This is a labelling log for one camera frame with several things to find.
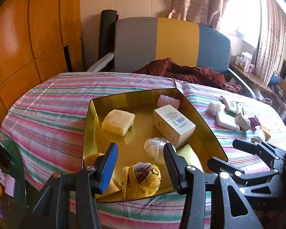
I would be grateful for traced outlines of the large yellow sponge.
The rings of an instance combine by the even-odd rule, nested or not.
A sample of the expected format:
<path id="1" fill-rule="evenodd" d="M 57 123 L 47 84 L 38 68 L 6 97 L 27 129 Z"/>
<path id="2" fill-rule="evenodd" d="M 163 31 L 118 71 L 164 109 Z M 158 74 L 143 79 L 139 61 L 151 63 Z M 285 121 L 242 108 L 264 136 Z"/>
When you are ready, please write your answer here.
<path id="1" fill-rule="evenodd" d="M 265 134 L 265 140 L 268 141 L 271 138 L 271 133 L 270 133 L 269 129 L 267 129 L 264 126 L 261 126 L 260 128 Z"/>

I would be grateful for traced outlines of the wooden wardrobe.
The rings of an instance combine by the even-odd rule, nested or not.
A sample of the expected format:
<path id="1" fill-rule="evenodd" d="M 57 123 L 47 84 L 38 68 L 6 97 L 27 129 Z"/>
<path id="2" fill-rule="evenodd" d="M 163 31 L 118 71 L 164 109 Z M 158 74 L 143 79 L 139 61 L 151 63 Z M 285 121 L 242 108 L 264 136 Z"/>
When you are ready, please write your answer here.
<path id="1" fill-rule="evenodd" d="M 28 90 L 85 70 L 80 0 L 0 0 L 0 128 Z"/>

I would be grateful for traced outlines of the white cardboard box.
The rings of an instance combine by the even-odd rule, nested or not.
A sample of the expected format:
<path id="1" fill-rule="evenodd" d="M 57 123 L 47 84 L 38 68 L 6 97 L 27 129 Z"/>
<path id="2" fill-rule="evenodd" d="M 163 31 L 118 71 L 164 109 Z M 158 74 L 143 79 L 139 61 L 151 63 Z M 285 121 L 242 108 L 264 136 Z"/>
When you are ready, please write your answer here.
<path id="1" fill-rule="evenodd" d="M 175 148 L 182 146 L 194 133 L 196 125 L 168 104 L 154 110 L 154 127 Z"/>

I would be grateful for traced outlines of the white boxes on shelf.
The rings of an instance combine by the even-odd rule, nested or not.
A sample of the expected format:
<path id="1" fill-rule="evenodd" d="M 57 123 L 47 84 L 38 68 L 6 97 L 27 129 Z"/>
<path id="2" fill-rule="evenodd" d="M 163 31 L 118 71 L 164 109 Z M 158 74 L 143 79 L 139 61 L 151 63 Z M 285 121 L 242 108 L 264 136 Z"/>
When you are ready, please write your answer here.
<path id="1" fill-rule="evenodd" d="M 244 72 L 249 72 L 252 61 L 252 54 L 243 51 L 240 56 L 237 56 L 235 65 L 243 69 Z"/>

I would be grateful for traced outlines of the tricolour chair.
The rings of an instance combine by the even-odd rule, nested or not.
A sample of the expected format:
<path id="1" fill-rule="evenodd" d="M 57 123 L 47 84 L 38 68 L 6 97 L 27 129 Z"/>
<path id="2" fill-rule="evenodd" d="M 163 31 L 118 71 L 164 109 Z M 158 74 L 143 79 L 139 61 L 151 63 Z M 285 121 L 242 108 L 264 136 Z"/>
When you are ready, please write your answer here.
<path id="1" fill-rule="evenodd" d="M 115 23 L 114 48 L 88 70 L 99 72 L 113 61 L 115 72 L 131 73 L 153 60 L 171 58 L 180 66 L 207 66 L 253 90 L 229 67 L 230 39 L 216 29 L 196 23 L 156 17 L 134 17 Z"/>

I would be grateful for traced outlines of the yellow patterned sock ball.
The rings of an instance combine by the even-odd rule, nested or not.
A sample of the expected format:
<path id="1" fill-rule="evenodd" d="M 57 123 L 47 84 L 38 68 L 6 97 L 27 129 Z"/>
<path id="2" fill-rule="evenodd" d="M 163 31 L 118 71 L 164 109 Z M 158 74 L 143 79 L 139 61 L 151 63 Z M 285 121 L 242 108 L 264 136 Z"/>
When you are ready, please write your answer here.
<path id="1" fill-rule="evenodd" d="M 137 200 L 154 195 L 161 184 L 160 169 L 151 163 L 138 162 L 122 169 L 122 200 Z"/>

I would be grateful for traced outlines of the gold metal tin tray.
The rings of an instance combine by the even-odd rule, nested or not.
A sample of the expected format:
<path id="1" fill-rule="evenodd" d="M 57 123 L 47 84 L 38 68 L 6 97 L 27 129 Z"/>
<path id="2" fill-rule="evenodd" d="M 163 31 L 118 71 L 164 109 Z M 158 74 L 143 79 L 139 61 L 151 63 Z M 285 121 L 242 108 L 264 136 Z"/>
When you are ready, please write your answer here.
<path id="1" fill-rule="evenodd" d="M 132 166 L 138 162 L 155 162 L 144 150 L 144 143 L 149 138 L 162 137 L 153 125 L 153 112 L 158 108 L 157 101 L 160 95 L 180 100 L 179 111 L 196 125 L 193 134 L 177 149 L 177 155 L 184 156 L 188 164 L 205 173 L 211 172 L 207 166 L 209 159 L 217 157 L 224 161 L 228 160 L 211 128 L 189 99 L 176 88 L 141 90 L 94 98 L 89 103 L 86 118 L 83 158 L 97 153 L 104 154 L 110 143 L 116 143 L 118 159 L 112 180 L 117 187 L 122 184 L 122 169 L 125 166 Z M 134 124 L 124 137 L 102 129 L 105 116 L 113 109 L 135 114 Z"/>

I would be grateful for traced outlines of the black rolled mat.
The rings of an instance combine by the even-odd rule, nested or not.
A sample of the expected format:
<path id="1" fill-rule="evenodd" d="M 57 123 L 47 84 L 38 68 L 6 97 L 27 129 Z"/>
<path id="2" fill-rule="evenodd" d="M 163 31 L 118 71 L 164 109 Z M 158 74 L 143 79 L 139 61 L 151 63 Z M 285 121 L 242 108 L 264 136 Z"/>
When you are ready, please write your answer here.
<path id="1" fill-rule="evenodd" d="M 115 26 L 119 18 L 118 12 L 106 9 L 101 12 L 98 59 L 114 50 Z"/>

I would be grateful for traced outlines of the purple snack packet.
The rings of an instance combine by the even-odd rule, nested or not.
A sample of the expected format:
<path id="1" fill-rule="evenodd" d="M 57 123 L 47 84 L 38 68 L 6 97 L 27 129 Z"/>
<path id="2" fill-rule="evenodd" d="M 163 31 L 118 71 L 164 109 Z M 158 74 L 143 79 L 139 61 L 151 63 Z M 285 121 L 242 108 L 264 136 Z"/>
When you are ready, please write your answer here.
<path id="1" fill-rule="evenodd" d="M 261 126 L 260 121 L 256 116 L 248 118 L 248 121 L 250 122 L 252 129 L 255 129 L 257 126 Z"/>

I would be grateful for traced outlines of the maroon cloth on chair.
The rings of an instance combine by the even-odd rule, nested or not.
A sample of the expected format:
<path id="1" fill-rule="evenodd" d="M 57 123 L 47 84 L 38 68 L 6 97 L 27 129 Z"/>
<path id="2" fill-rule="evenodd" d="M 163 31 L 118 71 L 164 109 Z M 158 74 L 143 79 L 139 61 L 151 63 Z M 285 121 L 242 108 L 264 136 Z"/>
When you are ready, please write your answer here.
<path id="1" fill-rule="evenodd" d="M 223 74 L 215 69 L 206 66 L 189 67 L 179 66 L 171 58 L 154 60 L 144 67 L 134 71 L 136 74 L 147 74 L 157 77 L 169 77 L 172 79 L 186 81 L 192 84 L 214 87 L 237 93 L 241 90 L 241 85 L 229 84 Z"/>

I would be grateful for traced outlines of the pink hair roller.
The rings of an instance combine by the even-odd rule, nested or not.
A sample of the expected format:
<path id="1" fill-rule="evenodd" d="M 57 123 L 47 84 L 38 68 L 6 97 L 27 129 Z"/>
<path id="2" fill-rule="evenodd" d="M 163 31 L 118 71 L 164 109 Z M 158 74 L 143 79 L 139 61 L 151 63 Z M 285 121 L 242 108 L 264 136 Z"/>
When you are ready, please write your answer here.
<path id="1" fill-rule="evenodd" d="M 158 107 L 171 105 L 172 107 L 174 107 L 175 109 L 178 110 L 179 106 L 180 106 L 180 100 L 173 98 L 173 97 L 170 97 L 170 96 L 167 96 L 167 95 L 161 94 L 158 98 L 157 105 L 158 105 Z"/>

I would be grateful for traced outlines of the pink box on shelf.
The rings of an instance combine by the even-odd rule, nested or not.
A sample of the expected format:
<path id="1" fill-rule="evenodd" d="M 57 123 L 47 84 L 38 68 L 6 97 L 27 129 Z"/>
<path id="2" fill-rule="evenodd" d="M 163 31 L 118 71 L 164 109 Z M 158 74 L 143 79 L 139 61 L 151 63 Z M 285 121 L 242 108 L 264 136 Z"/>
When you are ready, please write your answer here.
<path id="1" fill-rule="evenodd" d="M 248 69 L 248 73 L 253 73 L 254 69 L 255 69 L 255 65 L 250 64 L 249 69 Z"/>

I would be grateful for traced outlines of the clear plastic bag ball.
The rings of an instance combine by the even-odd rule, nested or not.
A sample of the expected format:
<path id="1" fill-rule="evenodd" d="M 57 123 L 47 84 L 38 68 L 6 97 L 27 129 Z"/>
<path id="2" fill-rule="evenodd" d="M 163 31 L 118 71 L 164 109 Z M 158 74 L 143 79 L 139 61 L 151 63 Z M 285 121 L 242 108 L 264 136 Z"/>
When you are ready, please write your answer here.
<path id="1" fill-rule="evenodd" d="M 165 164 L 163 149 L 166 143 L 169 143 L 169 141 L 165 138 L 149 138 L 145 141 L 144 150 L 155 162 Z"/>

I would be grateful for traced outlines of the yellow sponge in tray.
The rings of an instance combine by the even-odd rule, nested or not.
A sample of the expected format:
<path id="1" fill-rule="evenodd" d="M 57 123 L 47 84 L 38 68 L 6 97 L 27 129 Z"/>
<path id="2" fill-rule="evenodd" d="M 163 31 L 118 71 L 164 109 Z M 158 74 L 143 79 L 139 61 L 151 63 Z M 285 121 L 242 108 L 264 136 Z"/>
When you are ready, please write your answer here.
<path id="1" fill-rule="evenodd" d="M 102 129 L 118 136 L 125 136 L 128 129 L 133 126 L 134 119 L 134 113 L 113 109 L 105 116 Z"/>

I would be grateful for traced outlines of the green cracker packet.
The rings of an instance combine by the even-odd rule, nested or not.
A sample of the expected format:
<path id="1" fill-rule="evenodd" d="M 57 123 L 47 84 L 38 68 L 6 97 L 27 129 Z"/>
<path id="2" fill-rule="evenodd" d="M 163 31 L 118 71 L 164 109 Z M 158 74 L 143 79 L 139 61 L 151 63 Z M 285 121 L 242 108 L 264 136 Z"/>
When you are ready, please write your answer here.
<path id="1" fill-rule="evenodd" d="M 239 102 L 233 102 L 225 96 L 221 96 L 221 100 L 226 106 L 225 111 L 228 115 L 232 117 L 236 117 L 238 114 L 244 115 L 243 108 Z"/>

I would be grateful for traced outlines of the green white small box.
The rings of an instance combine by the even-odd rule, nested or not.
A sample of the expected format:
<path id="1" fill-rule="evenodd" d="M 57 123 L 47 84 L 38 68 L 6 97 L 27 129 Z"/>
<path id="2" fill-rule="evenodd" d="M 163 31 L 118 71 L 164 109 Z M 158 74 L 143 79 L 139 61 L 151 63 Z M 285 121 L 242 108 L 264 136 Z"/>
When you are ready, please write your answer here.
<path id="1" fill-rule="evenodd" d="M 243 131 L 248 131 L 251 128 L 250 121 L 241 113 L 235 117 L 235 121 Z"/>

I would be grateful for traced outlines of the small table with toys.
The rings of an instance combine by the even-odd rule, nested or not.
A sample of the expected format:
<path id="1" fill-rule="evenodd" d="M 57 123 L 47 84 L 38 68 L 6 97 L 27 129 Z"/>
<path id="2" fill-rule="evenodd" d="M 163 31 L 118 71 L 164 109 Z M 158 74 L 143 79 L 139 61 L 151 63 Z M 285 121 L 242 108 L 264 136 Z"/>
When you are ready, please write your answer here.
<path id="1" fill-rule="evenodd" d="M 0 228 L 18 228 L 27 209 L 22 159 L 14 142 L 0 142 Z"/>

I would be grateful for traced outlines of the wooden side shelf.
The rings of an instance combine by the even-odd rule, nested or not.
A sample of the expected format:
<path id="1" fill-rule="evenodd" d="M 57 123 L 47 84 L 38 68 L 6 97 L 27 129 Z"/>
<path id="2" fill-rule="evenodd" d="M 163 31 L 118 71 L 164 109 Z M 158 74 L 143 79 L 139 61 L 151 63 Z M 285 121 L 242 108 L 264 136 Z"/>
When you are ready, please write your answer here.
<path id="1" fill-rule="evenodd" d="M 269 86 L 266 86 L 252 73 L 244 72 L 243 69 L 235 64 L 230 64 L 230 68 L 239 76 L 254 92 L 256 98 L 262 101 L 264 98 L 269 98 L 271 106 L 280 117 L 286 112 L 286 104 Z"/>

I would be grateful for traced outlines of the cream rolled sock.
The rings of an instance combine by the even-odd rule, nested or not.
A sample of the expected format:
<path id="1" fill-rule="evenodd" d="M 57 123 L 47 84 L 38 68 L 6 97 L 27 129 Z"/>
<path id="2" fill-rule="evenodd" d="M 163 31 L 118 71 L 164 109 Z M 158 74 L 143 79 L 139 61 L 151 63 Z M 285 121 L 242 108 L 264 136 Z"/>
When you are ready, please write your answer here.
<path id="1" fill-rule="evenodd" d="M 251 138 L 253 143 L 261 143 L 266 140 L 266 134 L 262 129 L 256 129 L 254 135 Z"/>

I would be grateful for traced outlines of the striped tablecloth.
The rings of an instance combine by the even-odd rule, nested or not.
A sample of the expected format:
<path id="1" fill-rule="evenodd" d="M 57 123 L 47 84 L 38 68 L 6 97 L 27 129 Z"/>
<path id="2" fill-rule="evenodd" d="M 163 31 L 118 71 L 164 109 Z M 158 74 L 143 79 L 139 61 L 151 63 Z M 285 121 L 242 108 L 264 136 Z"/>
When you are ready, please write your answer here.
<path id="1" fill-rule="evenodd" d="M 29 90 L 8 110 L 0 140 L 14 141 L 22 157 L 25 179 L 38 191 L 55 171 L 73 173 L 81 168 L 84 127 L 93 98 L 177 88 L 209 125 L 229 163 L 246 173 L 263 172 L 267 166 L 257 157 L 236 150 L 234 139 L 251 141 L 253 132 L 233 132 L 217 126 L 206 113 L 211 101 L 231 95 L 245 115 L 257 116 L 269 129 L 270 143 L 286 150 L 286 127 L 278 113 L 255 99 L 199 84 L 142 74 L 73 72 L 59 74 Z M 140 202 L 98 204 L 104 226 L 111 228 L 178 228 L 185 196 L 171 193 Z"/>

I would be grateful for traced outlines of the curtain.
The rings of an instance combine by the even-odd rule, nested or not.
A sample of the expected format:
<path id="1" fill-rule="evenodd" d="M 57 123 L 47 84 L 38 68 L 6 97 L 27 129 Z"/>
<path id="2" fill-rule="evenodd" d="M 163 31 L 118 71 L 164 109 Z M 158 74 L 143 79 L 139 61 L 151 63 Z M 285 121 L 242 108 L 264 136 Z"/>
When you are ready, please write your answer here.
<path id="1" fill-rule="evenodd" d="M 229 0 L 174 0 L 169 19 L 217 29 Z"/>

